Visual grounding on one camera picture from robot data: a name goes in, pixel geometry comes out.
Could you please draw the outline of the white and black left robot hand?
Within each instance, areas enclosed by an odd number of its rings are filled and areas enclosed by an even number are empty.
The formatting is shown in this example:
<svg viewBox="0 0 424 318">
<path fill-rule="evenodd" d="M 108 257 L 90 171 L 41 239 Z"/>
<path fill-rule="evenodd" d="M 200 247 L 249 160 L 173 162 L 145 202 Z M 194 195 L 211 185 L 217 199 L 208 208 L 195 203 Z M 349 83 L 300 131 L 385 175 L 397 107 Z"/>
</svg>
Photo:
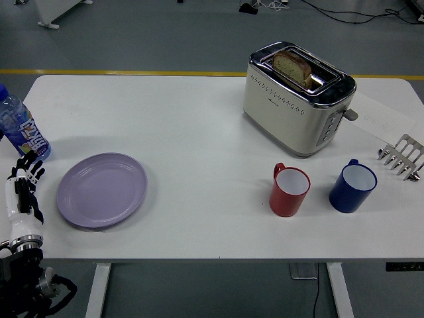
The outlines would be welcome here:
<svg viewBox="0 0 424 318">
<path fill-rule="evenodd" d="M 5 182 L 7 216 L 11 224 L 7 246 L 12 253 L 40 248 L 43 244 L 40 228 L 44 216 L 35 192 L 44 172 L 42 161 L 38 161 L 36 152 L 31 150 L 17 160 Z"/>
</svg>

